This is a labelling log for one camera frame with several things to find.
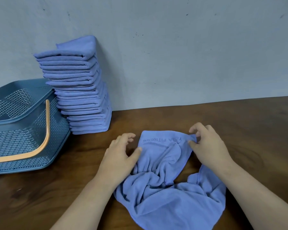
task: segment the basket handle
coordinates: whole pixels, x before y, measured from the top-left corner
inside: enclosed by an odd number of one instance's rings
[[[0,157],[0,162],[15,161],[20,159],[25,159],[33,157],[39,154],[48,144],[50,139],[50,102],[46,100],[46,136],[43,143],[35,150],[31,152],[26,152],[22,154],[12,155],[12,156],[2,156]]]

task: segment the person's left hand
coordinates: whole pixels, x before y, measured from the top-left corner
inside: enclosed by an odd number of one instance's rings
[[[130,157],[126,155],[126,146],[134,137],[133,133],[124,133],[112,140],[100,163],[96,175],[109,182],[114,189],[130,174],[140,157],[141,147],[136,148]]]

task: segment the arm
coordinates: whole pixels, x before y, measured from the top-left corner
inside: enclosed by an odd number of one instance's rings
[[[126,146],[133,141],[133,133],[125,133],[113,140],[106,150],[96,176],[90,181],[51,230],[95,230],[115,188],[130,174],[142,149],[128,157]]]
[[[201,137],[189,142],[200,162],[227,186],[255,230],[288,229],[288,204],[232,160],[210,125],[196,123],[189,132]]]

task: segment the wooden table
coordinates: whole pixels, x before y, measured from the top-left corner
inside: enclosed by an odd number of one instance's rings
[[[46,169],[0,175],[0,229],[49,229],[94,177],[111,140],[124,132],[173,130],[187,133],[196,122],[211,124],[232,158],[288,203],[288,97],[261,98],[115,111],[109,131],[70,136],[55,162]],[[197,172],[192,155],[178,182]],[[226,209],[214,229],[250,229],[227,191]],[[99,229],[141,229],[113,197]]]

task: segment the basket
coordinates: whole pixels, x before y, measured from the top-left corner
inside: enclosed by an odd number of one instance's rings
[[[46,81],[15,81],[0,88],[0,174],[45,168],[70,134]]]

